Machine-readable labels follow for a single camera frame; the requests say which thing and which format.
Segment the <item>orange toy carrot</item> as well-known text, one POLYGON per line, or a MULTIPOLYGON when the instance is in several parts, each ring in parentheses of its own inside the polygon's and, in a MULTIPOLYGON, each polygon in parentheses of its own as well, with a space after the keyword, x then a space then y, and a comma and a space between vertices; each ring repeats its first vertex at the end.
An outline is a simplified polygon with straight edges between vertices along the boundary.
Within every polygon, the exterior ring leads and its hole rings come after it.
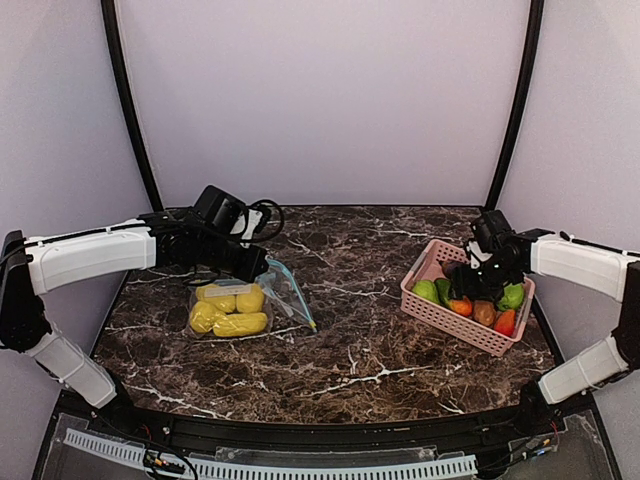
POLYGON ((471 317, 473 312, 473 304, 467 298, 464 297, 462 299, 456 299, 452 296, 453 290, 451 286, 451 281, 447 278, 438 278, 434 281, 434 284, 437 289, 438 297, 440 303, 449 309, 450 311, 464 316, 471 317))

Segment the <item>small clear zip bag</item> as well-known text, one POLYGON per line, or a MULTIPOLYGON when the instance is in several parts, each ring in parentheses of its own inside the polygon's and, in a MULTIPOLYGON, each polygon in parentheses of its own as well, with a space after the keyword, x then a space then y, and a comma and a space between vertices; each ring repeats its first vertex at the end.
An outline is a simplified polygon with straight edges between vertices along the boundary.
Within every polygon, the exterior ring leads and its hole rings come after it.
POLYGON ((317 325, 293 273, 281 262, 268 258, 268 269, 256 278, 263 293, 288 319, 317 333, 317 325))

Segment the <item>yellow toy lemon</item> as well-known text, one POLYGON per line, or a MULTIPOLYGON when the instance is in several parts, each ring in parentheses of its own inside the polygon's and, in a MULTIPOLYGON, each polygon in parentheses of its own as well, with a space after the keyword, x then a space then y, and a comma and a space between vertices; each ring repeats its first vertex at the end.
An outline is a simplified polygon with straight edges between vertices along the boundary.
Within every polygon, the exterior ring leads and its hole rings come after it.
POLYGON ((238 313, 259 313, 262 311, 265 295, 257 284, 247 286, 248 290, 236 296, 236 311, 238 313))
POLYGON ((203 301, 215 306, 224 313, 233 313, 236 310, 236 296, 218 293, 219 285, 208 284, 196 288, 195 294, 198 301, 203 301))
POLYGON ((225 318, 226 313, 215 305, 206 301, 198 301, 191 309, 189 326, 196 334, 206 334, 213 329, 216 323, 225 318))

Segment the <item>orange red toy pepper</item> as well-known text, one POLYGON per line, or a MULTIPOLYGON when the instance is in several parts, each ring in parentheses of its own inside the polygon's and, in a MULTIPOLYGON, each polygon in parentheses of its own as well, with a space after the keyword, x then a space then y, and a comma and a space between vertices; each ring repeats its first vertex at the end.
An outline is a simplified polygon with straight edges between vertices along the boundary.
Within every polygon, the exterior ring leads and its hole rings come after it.
POLYGON ((516 311, 508 309, 501 311, 496 317, 496 321, 493 325, 493 329, 507 337, 511 337, 516 327, 516 311))

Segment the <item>large clear zip bag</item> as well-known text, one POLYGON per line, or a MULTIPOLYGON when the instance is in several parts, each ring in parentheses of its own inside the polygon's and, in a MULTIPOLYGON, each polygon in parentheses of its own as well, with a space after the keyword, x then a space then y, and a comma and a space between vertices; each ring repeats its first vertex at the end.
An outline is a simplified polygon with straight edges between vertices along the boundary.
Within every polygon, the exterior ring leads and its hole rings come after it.
POLYGON ((187 329, 196 337, 255 337, 270 331, 272 317, 258 284, 223 279, 194 289, 187 329))

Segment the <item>yellow toy lemon front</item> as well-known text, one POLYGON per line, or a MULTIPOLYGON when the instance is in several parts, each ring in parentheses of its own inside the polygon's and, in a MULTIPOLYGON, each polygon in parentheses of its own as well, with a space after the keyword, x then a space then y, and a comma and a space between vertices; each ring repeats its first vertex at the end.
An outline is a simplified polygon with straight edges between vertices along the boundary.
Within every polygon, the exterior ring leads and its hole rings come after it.
POLYGON ((198 301, 191 309, 189 326, 196 334, 206 334, 213 329, 216 323, 225 318, 226 313, 215 305, 206 301, 198 301))

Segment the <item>yellow toy lemon back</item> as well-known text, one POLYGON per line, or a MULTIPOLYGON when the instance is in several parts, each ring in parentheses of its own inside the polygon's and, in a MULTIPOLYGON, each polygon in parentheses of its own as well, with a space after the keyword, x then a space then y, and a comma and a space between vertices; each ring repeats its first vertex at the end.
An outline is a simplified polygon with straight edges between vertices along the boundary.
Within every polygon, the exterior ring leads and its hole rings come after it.
POLYGON ((236 311, 238 313, 259 313, 262 311, 265 295, 257 284, 247 286, 248 290, 236 296, 236 311))

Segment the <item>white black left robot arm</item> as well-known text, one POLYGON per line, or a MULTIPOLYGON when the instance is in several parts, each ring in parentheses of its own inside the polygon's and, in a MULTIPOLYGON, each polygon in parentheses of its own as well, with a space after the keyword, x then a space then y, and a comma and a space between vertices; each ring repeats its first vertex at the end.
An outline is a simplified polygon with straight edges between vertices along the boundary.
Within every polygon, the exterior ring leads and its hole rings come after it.
POLYGON ((33 359, 99 410, 127 400, 114 376, 90 358, 89 341, 107 310, 106 294, 129 271, 205 267, 245 282, 267 269, 263 243, 279 205, 246 203, 207 186, 194 205, 52 236, 6 234, 1 247, 1 347, 33 359))

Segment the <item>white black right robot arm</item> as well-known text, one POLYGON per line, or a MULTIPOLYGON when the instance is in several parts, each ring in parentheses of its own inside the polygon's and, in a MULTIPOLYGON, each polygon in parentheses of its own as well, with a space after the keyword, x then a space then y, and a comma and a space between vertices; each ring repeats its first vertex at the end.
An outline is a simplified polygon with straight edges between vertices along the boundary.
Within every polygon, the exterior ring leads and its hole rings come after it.
POLYGON ((464 251, 466 263, 451 273, 456 299, 498 301, 507 286, 535 277, 562 292, 581 289, 618 306, 610 333, 537 380, 532 395, 538 401, 556 405, 638 370, 638 253, 565 232, 516 231, 499 210, 486 211, 472 222, 464 251))

